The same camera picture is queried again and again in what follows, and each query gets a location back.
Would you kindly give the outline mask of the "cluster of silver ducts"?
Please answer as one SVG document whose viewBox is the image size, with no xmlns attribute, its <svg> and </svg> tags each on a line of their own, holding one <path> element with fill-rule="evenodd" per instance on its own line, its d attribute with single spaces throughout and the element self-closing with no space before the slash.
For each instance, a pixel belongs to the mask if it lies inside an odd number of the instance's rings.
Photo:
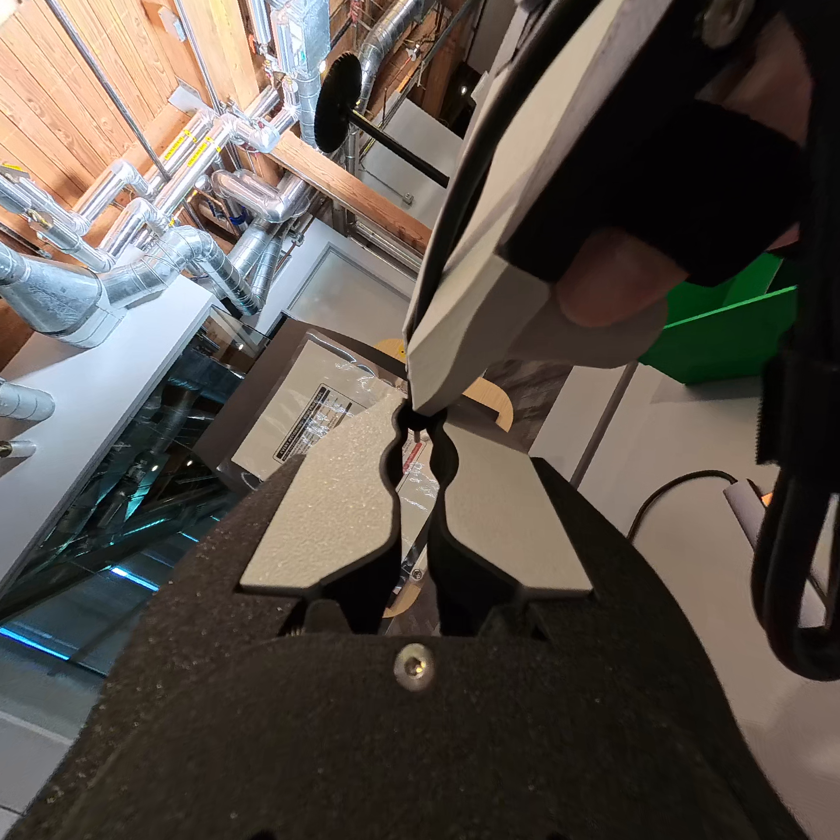
<svg viewBox="0 0 840 840">
<path fill-rule="evenodd" d="M 89 350 L 178 278 L 244 316 L 272 283 L 253 265 L 315 195 L 423 251 L 404 211 L 362 209 L 361 181 L 314 156 L 321 74 L 280 73 L 282 2 L 2 2 L 2 299 Z"/>
</svg>

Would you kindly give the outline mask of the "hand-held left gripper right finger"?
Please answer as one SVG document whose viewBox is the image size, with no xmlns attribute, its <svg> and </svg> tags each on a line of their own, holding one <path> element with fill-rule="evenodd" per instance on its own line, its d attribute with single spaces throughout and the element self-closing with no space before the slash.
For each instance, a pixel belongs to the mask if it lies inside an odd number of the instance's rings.
<svg viewBox="0 0 840 840">
<path fill-rule="evenodd" d="M 440 633 L 477 635 L 498 607 L 589 597 L 590 576 L 527 453 L 489 421 L 436 420 L 428 431 Z"/>
</svg>

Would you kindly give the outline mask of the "person's right hand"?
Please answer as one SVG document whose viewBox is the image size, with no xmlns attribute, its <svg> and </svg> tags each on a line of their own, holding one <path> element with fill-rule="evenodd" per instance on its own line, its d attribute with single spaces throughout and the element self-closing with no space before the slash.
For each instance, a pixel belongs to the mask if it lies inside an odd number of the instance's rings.
<svg viewBox="0 0 840 840">
<path fill-rule="evenodd" d="M 805 146 L 813 79 L 793 27 L 782 14 L 760 32 L 742 66 L 722 73 L 700 100 L 740 113 Z M 562 313 L 586 328 L 622 322 L 645 310 L 690 273 L 620 228 L 584 242 L 553 289 Z"/>
</svg>

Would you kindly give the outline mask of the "grey usb hub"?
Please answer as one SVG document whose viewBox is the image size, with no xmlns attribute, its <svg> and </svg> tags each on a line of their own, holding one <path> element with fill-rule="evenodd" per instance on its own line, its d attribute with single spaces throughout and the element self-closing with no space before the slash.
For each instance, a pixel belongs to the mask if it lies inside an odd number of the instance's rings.
<svg viewBox="0 0 840 840">
<path fill-rule="evenodd" d="M 766 511 L 755 492 L 756 487 L 759 488 L 750 479 L 743 479 L 723 490 L 723 495 L 727 499 L 729 507 L 752 550 L 757 547 L 760 528 Z M 805 583 L 799 619 L 801 627 L 817 627 L 825 622 L 825 600 L 830 573 L 831 541 L 836 511 L 837 501 L 831 500 L 827 521 L 823 526 L 815 550 L 812 569 Z"/>
</svg>

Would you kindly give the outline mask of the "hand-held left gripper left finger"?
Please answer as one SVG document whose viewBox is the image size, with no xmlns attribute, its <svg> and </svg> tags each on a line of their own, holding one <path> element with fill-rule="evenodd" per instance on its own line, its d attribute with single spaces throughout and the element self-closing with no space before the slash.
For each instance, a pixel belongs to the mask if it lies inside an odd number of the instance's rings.
<svg viewBox="0 0 840 840">
<path fill-rule="evenodd" d="M 356 634 L 376 634 L 402 562 L 403 402 L 343 421 L 302 460 L 239 587 L 339 604 Z"/>
</svg>

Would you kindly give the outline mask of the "plastic-wrapped paper sheet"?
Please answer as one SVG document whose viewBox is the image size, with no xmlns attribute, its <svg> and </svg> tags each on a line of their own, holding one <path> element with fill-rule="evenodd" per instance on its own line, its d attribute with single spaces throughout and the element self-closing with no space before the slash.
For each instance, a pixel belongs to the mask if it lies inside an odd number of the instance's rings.
<svg viewBox="0 0 840 840">
<path fill-rule="evenodd" d="M 388 356 L 341 333 L 283 317 L 279 327 L 269 337 L 266 348 L 196 445 L 196 453 L 205 465 L 216 472 L 229 489 L 239 495 L 257 489 L 263 481 L 257 480 L 255 486 L 250 487 L 247 481 L 254 477 L 235 468 L 230 459 L 254 424 L 258 412 L 267 405 L 281 376 L 287 372 L 292 352 L 309 329 L 326 333 L 328 337 L 347 344 L 352 350 L 362 353 L 373 350 L 372 356 L 376 362 L 383 363 Z M 405 373 L 406 378 L 405 364 L 398 360 L 396 363 L 397 369 Z"/>
</svg>

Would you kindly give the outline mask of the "green box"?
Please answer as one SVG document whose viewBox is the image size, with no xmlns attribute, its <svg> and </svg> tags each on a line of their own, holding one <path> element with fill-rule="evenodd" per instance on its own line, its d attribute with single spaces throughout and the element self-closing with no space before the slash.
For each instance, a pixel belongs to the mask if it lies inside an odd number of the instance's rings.
<svg viewBox="0 0 840 840">
<path fill-rule="evenodd" d="M 765 254 L 716 287 L 680 284 L 639 363 L 683 385 L 759 375 L 795 320 L 804 275 L 793 259 Z"/>
</svg>

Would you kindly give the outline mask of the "light wooden panel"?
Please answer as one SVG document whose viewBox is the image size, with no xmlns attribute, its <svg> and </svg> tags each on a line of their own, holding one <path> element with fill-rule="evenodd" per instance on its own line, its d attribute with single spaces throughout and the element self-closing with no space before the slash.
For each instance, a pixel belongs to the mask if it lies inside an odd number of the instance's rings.
<svg viewBox="0 0 840 840">
<path fill-rule="evenodd" d="M 374 348 L 401 363 L 406 362 L 405 346 L 402 339 L 384 339 Z M 482 405 L 490 414 L 495 415 L 495 422 L 504 432 L 511 430 L 513 407 L 511 399 L 498 385 L 484 377 L 476 379 L 465 391 L 464 397 Z"/>
</svg>

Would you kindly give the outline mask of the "plastic-sleeved paper sheet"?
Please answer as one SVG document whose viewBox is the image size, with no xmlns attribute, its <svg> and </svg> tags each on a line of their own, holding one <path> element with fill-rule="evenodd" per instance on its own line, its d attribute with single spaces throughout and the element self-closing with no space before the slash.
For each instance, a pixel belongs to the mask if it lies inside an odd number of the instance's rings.
<svg viewBox="0 0 840 840">
<path fill-rule="evenodd" d="M 292 457 L 306 455 L 327 433 L 391 392 L 406 393 L 405 373 L 396 360 L 373 359 L 309 329 L 291 354 L 287 372 L 231 457 L 253 476 L 248 486 L 267 480 Z"/>
</svg>

